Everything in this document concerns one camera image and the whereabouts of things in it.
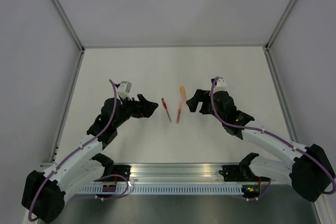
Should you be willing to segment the small orange pen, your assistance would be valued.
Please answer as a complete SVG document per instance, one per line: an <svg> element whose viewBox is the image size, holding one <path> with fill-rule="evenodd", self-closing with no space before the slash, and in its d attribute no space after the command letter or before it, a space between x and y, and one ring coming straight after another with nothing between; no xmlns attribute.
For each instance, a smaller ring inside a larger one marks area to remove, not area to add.
<svg viewBox="0 0 336 224"><path fill-rule="evenodd" d="M178 112L177 112L177 116L176 116L176 124L179 124L179 122L180 122L183 104L180 103L178 107L179 108L178 108Z"/></svg>

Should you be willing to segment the orange highlighter pen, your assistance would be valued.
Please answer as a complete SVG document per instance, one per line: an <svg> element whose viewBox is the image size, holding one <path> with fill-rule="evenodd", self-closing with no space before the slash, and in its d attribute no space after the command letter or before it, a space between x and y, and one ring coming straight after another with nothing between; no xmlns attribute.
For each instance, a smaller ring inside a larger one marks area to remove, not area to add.
<svg viewBox="0 0 336 224"><path fill-rule="evenodd" d="M180 92L181 92L181 97L182 97L182 103L186 102L186 92L184 86L180 86Z"/></svg>

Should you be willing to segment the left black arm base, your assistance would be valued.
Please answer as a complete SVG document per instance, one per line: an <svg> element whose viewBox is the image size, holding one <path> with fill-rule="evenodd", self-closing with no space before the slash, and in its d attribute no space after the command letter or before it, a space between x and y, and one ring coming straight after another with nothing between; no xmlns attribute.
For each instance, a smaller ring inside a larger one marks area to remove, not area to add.
<svg viewBox="0 0 336 224"><path fill-rule="evenodd" d="M123 182L124 179L119 177L119 175L127 181L129 180L131 174L130 165L115 165L111 158L101 153L95 155L92 160L98 161L103 167L103 174L98 179L99 182Z"/></svg>

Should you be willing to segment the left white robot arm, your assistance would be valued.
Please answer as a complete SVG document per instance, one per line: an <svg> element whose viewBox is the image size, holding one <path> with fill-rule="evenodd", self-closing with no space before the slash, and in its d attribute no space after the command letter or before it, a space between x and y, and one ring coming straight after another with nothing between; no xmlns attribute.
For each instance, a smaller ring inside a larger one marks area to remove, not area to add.
<svg viewBox="0 0 336 224"><path fill-rule="evenodd" d="M26 178L22 206L29 221L54 221L66 203L87 184L114 175L114 161L102 151L117 137L118 127L130 118L149 118L158 104L142 94L134 98L109 98L78 147L63 160L42 172L32 171Z"/></svg>

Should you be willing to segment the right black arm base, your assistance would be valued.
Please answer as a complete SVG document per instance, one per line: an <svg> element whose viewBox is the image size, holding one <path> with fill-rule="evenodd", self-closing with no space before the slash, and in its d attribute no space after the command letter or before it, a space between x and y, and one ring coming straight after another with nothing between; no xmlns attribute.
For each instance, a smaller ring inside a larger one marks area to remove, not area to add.
<svg viewBox="0 0 336 224"><path fill-rule="evenodd" d="M250 153L239 164L222 165L218 173L223 176L225 182L259 182L260 179L261 182L269 182L270 178L258 177L249 168L256 157L259 157L259 154Z"/></svg>

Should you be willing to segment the red thin pen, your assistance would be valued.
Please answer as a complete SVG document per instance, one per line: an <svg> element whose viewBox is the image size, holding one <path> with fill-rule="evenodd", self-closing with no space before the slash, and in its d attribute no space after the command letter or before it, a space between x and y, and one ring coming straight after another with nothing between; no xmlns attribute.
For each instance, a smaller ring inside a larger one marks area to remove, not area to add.
<svg viewBox="0 0 336 224"><path fill-rule="evenodd" d="M170 123L172 123L172 119L171 119L171 116L169 114L168 107L167 107L167 104L166 104L164 98L161 98L161 101L162 101L163 107L164 107L164 109L167 113L168 120L169 120Z"/></svg>

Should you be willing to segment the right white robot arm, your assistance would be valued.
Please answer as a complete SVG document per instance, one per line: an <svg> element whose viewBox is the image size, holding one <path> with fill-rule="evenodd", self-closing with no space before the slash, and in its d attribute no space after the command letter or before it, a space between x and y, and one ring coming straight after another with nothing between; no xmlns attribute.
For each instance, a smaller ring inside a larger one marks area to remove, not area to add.
<svg viewBox="0 0 336 224"><path fill-rule="evenodd" d="M238 110L227 91L196 90L186 102L191 112L219 117L223 128L232 136L259 146L276 157L270 160L257 153L250 153L239 163L239 174L244 180L254 177L267 178L290 185L303 199L315 202L322 194L334 194L335 172L324 149L283 140L265 129L251 115Z"/></svg>

